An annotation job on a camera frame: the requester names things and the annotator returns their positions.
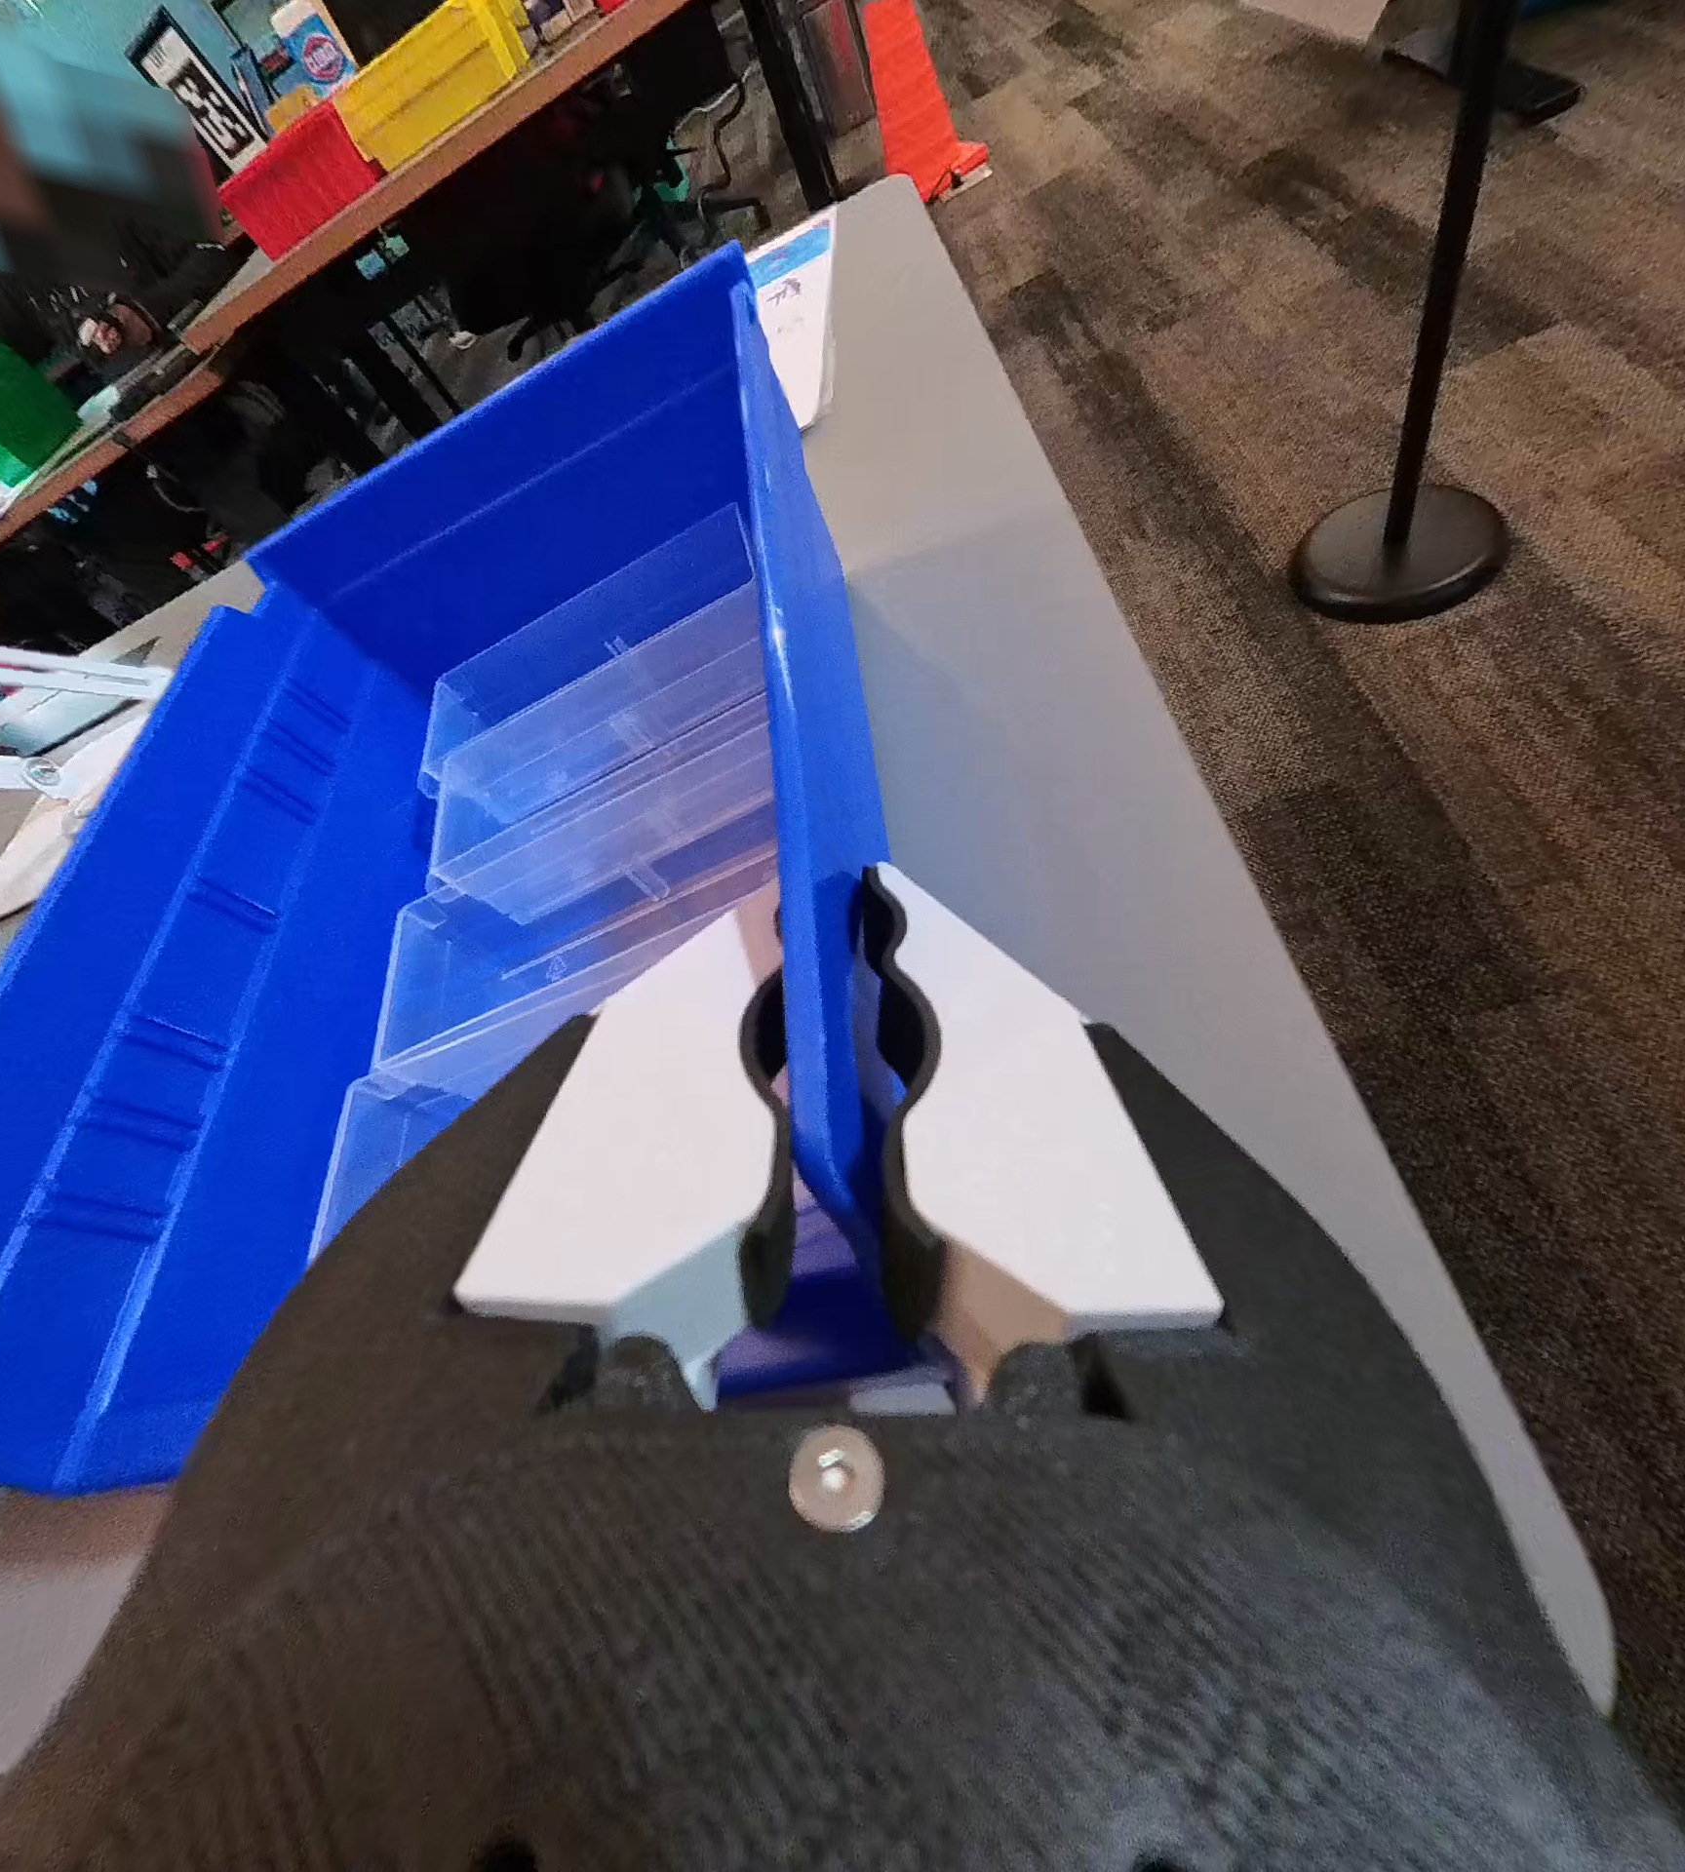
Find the grey desk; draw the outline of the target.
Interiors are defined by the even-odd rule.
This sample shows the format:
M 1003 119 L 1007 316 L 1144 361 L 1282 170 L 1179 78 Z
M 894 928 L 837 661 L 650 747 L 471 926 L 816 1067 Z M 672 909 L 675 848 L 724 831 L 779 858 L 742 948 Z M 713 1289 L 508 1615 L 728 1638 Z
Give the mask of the grey desk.
M 913 185 L 841 209 L 831 334 L 837 382 L 802 443 L 896 864 L 1124 1032 L 1333 1227 L 1612 1708 L 1594 1566 Z

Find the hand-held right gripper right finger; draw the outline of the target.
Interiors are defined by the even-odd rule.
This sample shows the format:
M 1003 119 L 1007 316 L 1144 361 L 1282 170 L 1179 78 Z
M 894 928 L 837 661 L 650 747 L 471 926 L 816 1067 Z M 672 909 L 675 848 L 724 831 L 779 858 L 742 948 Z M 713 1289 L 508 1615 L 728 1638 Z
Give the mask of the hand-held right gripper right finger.
M 1136 1049 L 892 862 L 863 874 L 861 950 L 880 1291 L 962 1398 L 1032 1346 L 1218 1328 L 1222 1287 L 1120 1086 Z

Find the red plastic bin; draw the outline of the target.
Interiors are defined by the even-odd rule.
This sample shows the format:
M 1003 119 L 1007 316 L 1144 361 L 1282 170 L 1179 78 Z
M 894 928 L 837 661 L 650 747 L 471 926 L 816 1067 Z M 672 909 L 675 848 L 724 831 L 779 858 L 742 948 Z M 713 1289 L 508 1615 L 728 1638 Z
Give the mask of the red plastic bin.
M 385 178 L 328 98 L 291 119 L 219 185 L 223 213 L 270 261 L 282 261 Z

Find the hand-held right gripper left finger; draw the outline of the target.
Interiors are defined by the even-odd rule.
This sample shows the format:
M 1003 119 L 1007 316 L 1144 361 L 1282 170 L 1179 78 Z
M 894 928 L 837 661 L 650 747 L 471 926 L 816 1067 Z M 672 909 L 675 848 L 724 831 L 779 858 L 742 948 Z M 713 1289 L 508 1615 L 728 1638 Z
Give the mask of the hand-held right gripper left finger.
M 785 946 L 775 909 L 730 909 L 594 1014 L 457 1275 L 480 1318 L 668 1348 L 695 1402 L 785 1303 L 794 1252 Z

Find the blue plastic bin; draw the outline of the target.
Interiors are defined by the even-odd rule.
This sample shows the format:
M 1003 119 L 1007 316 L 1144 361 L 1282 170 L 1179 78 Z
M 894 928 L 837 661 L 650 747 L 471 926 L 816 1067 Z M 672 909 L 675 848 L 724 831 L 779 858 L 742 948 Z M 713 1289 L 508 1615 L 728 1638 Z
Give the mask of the blue plastic bin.
M 438 681 L 736 503 L 746 585 L 455 751 Z M 0 1486 L 172 1480 L 311 1260 L 447 784 L 539 803 L 761 692 L 800 1250 L 728 1392 L 890 1371 L 880 1121 L 847 1063 L 888 856 L 845 573 L 738 246 L 250 552 L 0 959 Z

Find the printed paper sheet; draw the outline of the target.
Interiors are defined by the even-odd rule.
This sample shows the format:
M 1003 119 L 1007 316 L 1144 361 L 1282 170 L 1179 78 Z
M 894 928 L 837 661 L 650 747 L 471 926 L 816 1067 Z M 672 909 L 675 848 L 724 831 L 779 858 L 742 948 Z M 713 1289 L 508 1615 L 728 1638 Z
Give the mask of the printed paper sheet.
M 831 404 L 837 218 L 830 207 L 748 254 L 761 334 L 802 433 Z

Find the yellow plastic bin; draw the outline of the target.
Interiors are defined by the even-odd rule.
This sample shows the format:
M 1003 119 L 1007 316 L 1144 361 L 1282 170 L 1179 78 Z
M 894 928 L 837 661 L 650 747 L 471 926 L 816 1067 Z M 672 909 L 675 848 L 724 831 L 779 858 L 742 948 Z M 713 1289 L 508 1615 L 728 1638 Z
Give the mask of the yellow plastic bin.
M 445 2 L 383 55 L 361 61 L 332 103 L 363 160 L 395 174 L 527 72 L 518 2 Z

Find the orange traffic cone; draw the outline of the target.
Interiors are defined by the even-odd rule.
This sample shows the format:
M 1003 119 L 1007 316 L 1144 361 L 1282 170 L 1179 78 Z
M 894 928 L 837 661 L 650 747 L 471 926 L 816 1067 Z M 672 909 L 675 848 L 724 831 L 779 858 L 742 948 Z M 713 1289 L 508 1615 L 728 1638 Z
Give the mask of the orange traffic cone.
M 988 144 L 956 129 L 915 2 L 863 2 L 859 23 L 886 172 L 908 178 L 925 205 L 989 176 Z

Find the black white marker board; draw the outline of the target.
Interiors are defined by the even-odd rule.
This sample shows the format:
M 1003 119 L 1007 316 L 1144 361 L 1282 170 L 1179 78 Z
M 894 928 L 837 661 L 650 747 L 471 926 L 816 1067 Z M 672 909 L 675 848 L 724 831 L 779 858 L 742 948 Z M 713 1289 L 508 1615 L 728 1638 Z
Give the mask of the black white marker board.
M 198 45 L 170 6 L 155 4 L 126 47 L 129 66 L 192 121 L 217 183 L 270 148 L 270 133 L 233 76 Z

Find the clear plastic drawer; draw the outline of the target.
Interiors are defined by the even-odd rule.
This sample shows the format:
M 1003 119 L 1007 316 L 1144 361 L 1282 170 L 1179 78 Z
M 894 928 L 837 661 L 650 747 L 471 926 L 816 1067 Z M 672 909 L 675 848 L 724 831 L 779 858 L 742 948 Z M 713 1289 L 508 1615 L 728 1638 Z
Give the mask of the clear plastic drawer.
M 597 763 L 537 803 L 479 782 L 440 794 L 428 897 L 531 926 L 615 885 L 664 899 L 779 844 L 777 776 L 763 692 L 638 753 Z
M 752 579 L 738 503 L 718 507 L 564 603 L 521 622 L 434 686 L 420 790 L 436 800 L 447 761 L 480 733 L 603 667 Z
M 356 1080 L 342 1102 L 309 1262 L 317 1262 L 350 1219 L 475 1104 L 473 1094 L 406 1084 L 391 1075 L 371 1073 Z
M 371 1075 L 475 1098 L 566 1020 L 779 878 L 777 841 L 742 833 L 668 854 L 533 922 L 467 897 L 420 899 L 393 928 Z

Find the black stanchion post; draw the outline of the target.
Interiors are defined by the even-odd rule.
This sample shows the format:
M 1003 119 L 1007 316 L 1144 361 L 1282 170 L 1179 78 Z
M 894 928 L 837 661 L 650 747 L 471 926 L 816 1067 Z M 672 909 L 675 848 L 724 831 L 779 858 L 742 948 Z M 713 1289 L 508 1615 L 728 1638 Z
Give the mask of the black stanchion post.
M 1385 626 L 1434 618 L 1485 591 L 1510 558 L 1502 513 L 1459 484 L 1432 480 L 1428 456 L 1520 12 L 1518 2 L 1463 10 L 1459 107 L 1391 482 L 1331 509 L 1288 566 L 1298 601 L 1325 618 Z

